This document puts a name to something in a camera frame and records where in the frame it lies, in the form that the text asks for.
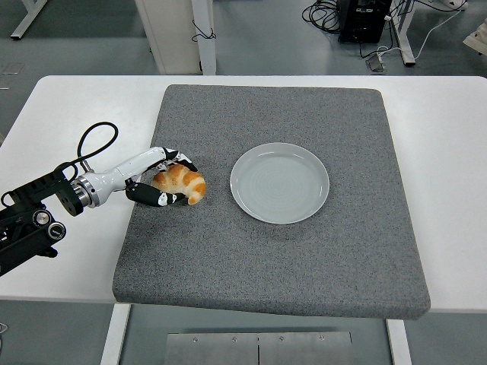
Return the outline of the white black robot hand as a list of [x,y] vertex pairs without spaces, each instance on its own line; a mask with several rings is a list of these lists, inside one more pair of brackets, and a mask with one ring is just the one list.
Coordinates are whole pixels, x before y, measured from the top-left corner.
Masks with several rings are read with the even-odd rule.
[[183,198],[181,193],[161,192],[141,183],[138,178],[150,169],[180,165],[196,172],[197,168],[183,153],[168,148],[154,147],[134,156],[103,173],[85,173],[78,179],[88,197],[87,206],[95,208],[104,204],[112,192],[125,191],[128,199],[152,207],[164,207]]

